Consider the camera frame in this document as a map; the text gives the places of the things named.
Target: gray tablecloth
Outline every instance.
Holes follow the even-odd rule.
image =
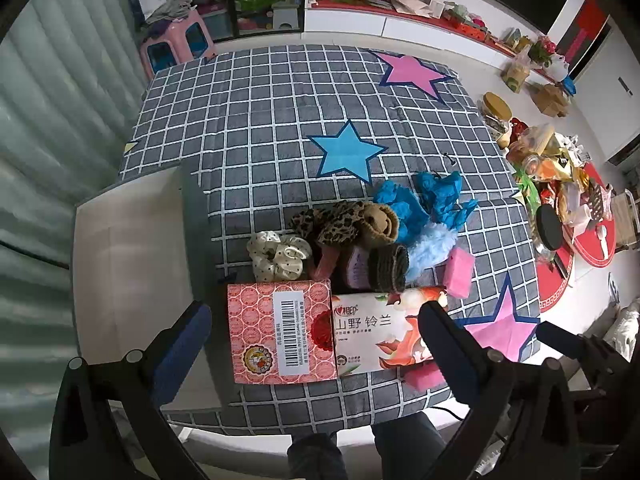
[[[446,66],[426,66],[457,78]],[[179,158],[209,199],[216,273],[253,281],[245,245],[252,232],[282,230],[300,210],[362,199],[372,188],[346,172],[316,178],[321,150],[309,135],[335,135],[347,119],[363,140],[388,146],[370,161],[374,185],[413,187],[430,170],[463,175],[461,202],[480,201],[458,244],[476,256],[472,291],[449,298],[452,317],[489,315],[509,272],[518,313],[538,317],[538,284],[526,213],[473,100],[458,79],[436,83],[444,104],[411,86],[379,86],[386,65],[367,50],[295,45],[191,61],[156,75],[121,178]],[[441,266],[422,277],[438,283]],[[535,338],[522,358],[536,352]],[[214,410],[170,413],[186,426],[230,435],[336,431],[408,415],[449,397],[443,384],[414,392],[399,370],[337,381],[244,386]]]

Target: scrunchie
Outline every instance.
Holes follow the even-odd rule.
[[[296,235],[274,231],[253,234],[246,245],[258,282],[296,280],[302,274],[302,260],[311,256],[311,246]]]

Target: pants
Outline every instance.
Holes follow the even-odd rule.
[[[423,412],[381,422],[371,427],[382,459],[383,480],[420,480],[445,443]],[[315,433],[294,438],[287,450],[292,478],[348,480],[337,434]]]

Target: leopard print fabric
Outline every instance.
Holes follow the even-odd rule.
[[[305,240],[316,240],[329,246],[352,243],[359,234],[358,222],[363,219],[364,202],[343,200],[333,208],[308,209],[291,219],[291,228]]]

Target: open box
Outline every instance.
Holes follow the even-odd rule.
[[[211,336],[162,409],[225,406],[234,389],[225,291],[218,297],[209,278],[210,254],[206,197],[180,165],[81,203],[71,269],[80,355],[89,364],[118,361],[203,301],[211,307]]]

